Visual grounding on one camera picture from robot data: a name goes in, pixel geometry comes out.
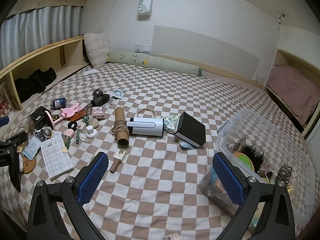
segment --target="pink handheld mirror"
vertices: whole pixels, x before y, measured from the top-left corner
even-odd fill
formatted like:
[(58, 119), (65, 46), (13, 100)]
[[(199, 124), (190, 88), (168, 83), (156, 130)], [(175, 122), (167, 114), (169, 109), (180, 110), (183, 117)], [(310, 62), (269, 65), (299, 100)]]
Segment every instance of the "pink handheld mirror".
[(83, 109), (83, 107), (78, 107), (78, 106), (79, 106), (79, 103), (75, 103), (73, 106), (71, 106), (71, 108), (64, 108), (64, 109), (62, 108), (61, 109), (62, 116), (55, 121), (52, 120), (51, 114), (48, 111), (44, 111), (44, 119), (46, 124), (54, 130), (55, 125), (58, 122), (62, 121), (64, 118), (68, 119), (73, 117), (77, 111)]

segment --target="white notebook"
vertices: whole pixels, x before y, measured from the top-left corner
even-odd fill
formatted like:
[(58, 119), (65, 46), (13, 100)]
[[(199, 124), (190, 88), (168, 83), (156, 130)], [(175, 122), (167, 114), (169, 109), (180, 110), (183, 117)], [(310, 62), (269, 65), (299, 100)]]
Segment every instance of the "white notebook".
[(69, 154), (62, 152), (63, 147), (65, 145), (61, 136), (53, 137), (41, 143), (42, 156), (50, 180), (54, 180), (74, 169)]

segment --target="small packet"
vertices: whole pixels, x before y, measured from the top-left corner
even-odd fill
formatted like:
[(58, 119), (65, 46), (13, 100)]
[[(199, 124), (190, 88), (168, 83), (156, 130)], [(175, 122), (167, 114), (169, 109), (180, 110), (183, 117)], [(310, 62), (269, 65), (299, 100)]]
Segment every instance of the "small packet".
[(46, 138), (44, 137), (44, 129), (40, 129), (34, 132), (34, 136), (40, 139), (41, 142), (44, 142)]
[(29, 160), (36, 156), (39, 148), (40, 148), (41, 141), (37, 136), (33, 136), (30, 142), (28, 143), (27, 147), (22, 151), (22, 153), (27, 157)]
[(115, 98), (122, 99), (123, 98), (123, 90), (122, 89), (114, 89), (111, 96), (113, 96)]

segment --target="black headphones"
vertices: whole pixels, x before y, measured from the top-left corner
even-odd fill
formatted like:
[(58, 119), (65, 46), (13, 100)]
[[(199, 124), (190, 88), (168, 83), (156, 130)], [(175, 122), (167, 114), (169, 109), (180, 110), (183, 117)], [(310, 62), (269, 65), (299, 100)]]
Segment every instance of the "black headphones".
[(92, 106), (102, 106), (106, 102), (108, 102), (110, 99), (110, 96), (108, 94), (103, 94), (101, 97), (94, 98), (91, 100), (91, 105)]

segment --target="light switch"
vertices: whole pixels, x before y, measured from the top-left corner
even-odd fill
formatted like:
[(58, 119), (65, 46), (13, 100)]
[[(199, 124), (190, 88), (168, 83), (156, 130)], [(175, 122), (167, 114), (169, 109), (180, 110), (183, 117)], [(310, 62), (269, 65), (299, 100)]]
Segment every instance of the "light switch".
[(151, 52), (151, 46), (150, 45), (143, 45), (142, 46), (142, 52), (143, 53), (150, 53)]

